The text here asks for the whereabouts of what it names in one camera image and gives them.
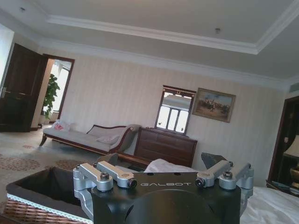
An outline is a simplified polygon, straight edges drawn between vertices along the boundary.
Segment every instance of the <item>door handle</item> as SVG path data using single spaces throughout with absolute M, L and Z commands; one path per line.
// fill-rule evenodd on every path
M 6 92 L 7 92 L 6 87 L 3 87 L 2 90 L 1 90 L 1 97 L 0 98 L 4 98 Z

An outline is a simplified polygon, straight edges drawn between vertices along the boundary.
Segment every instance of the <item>painting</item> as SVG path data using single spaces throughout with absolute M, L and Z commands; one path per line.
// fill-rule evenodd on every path
M 235 95 L 198 88 L 192 114 L 230 122 Z

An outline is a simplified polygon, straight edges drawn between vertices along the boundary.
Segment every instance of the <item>wall mirror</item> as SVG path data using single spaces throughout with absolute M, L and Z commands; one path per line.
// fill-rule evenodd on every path
M 155 128 L 186 134 L 196 92 L 163 85 Z

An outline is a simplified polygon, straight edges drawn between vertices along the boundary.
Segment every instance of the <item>wooden dresser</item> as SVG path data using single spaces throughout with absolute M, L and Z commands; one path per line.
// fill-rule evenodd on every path
M 149 161 L 163 159 L 186 167 L 192 166 L 196 140 L 154 128 L 140 128 L 134 156 Z

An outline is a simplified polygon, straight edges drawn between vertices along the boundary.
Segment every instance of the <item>dark doorway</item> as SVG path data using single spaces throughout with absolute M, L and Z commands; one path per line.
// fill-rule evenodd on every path
M 290 168 L 296 167 L 297 160 L 285 157 L 284 152 L 293 143 L 299 128 L 299 97 L 285 100 L 278 136 L 273 153 L 268 182 L 275 181 L 289 186 L 292 182 Z
M 48 58 L 14 44 L 2 81 L 0 131 L 29 132 Z

